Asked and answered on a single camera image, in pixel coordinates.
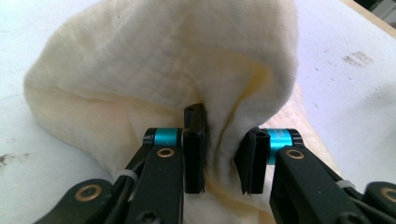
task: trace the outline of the white table surface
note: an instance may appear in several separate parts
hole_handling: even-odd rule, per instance
[[[73,185],[110,180],[89,155],[47,134],[22,79],[52,32],[96,2],[0,2],[0,223],[32,223]],[[308,119],[345,178],[396,183],[396,41],[335,0],[297,0],[298,83]]]

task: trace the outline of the cable tie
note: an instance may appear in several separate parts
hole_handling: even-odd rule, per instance
[[[340,187],[340,189],[345,189],[345,188],[353,188],[355,189],[355,185],[352,184],[352,182],[350,182],[349,180],[339,180],[337,182],[335,182],[335,184],[338,185],[338,187]]]
[[[139,181],[139,176],[133,170],[128,170],[128,169],[121,170],[119,172],[119,176],[122,175],[131,177],[135,184],[137,184],[137,181]]]

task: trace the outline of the crumpled towel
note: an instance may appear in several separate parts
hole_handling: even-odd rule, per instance
[[[272,169],[263,195],[242,195],[233,155],[249,129],[287,102],[296,29],[291,0],[105,0],[53,35],[26,75],[25,97],[48,132],[115,178],[147,128],[182,127],[183,108],[204,103],[206,193],[185,196],[184,222],[274,223]],[[293,102],[269,125],[309,131],[332,163]]]

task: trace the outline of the white cloth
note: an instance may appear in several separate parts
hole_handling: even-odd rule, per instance
[[[185,196],[185,223],[271,223],[271,169],[263,195],[242,195],[232,158],[291,94],[296,29],[290,0],[103,1],[53,35],[26,75],[25,97],[45,129],[113,176],[147,128],[182,127],[183,108],[204,103],[206,193]],[[322,146],[298,98],[296,90],[268,125],[297,128],[308,146]],[[334,167],[324,147],[315,149]]]

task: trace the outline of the cream fabric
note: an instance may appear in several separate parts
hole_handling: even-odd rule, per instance
[[[185,223],[273,223],[272,169],[263,195],[242,195],[232,158],[292,92],[296,29],[290,0],[102,1],[53,35],[26,75],[25,97],[45,129],[114,177],[147,128],[182,127],[183,108],[204,103],[206,193],[185,196]],[[333,164],[299,95],[268,126],[299,129]]]

